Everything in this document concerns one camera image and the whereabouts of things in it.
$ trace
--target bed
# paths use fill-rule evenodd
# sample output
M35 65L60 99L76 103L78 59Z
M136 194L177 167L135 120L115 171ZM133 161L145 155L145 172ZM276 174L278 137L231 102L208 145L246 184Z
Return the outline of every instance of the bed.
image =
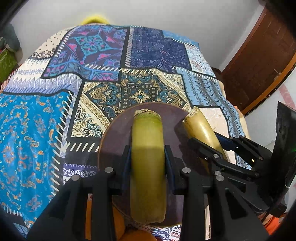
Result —
M215 131L249 137L199 44L168 31L100 24L64 29L9 76L0 94L0 201L21 217L15 226L24 236L65 181L96 174L104 131L144 102L186 111L196 105ZM227 156L249 168L233 152ZM148 229L170 241L178 240L180 228Z

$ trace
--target white wall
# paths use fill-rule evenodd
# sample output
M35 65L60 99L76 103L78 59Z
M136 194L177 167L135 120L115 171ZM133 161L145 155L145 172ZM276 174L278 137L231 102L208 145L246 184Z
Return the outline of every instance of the white wall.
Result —
M289 75L283 85L287 88L292 101L296 103L296 69ZM253 141L273 150L276 139L276 114L277 102L289 104L280 93L280 86L266 101L257 109L246 116L246 122L250 137Z
M117 25L142 25L186 35L218 68L249 24L258 0L29 0L11 23L23 62L48 37L101 14Z

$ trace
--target wooden door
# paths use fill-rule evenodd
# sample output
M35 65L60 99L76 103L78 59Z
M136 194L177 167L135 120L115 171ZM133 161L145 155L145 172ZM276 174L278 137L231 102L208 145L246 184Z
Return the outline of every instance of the wooden door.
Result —
M245 109L273 83L295 52L295 37L285 22L265 8L222 72L228 100L240 110Z

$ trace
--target orange object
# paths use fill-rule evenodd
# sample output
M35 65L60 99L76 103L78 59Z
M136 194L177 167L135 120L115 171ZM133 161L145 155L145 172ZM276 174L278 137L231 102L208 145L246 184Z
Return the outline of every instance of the orange object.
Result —
M157 239L151 233L135 230L125 233L120 241L157 241Z
M124 234L124 230L125 230L124 218L122 214L114 206L113 206L113 218L114 218L116 239L119 240Z
M279 226L279 218L272 216L272 218L264 225L269 235L271 235Z
M91 240L91 203L92 203L92 198L91 198L91 195L89 195L87 199L86 217L85 217L85 238L88 240ZM124 218L122 214L115 207L113 207L113 219L114 219L116 239L119 240L124 234L125 225L124 225Z

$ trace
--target round cutting board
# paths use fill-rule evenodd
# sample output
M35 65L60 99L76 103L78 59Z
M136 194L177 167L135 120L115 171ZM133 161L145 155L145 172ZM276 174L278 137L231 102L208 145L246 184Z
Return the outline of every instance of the round cutting board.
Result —
M98 167L100 170L114 162L121 161L124 147L131 143L131 127L136 110L150 109L157 112L163 123L164 144L170 145L174 157L181 158L185 165L206 175L204 167L196 154L187 146L188 138L182 126L187 111L164 103L140 104L125 110L108 126L99 148ZM127 217L130 217L129 188L122 196L113 196L113 204ZM165 220L153 223L154 227L169 227L182 222L183 196L174 196L167 186L167 208Z

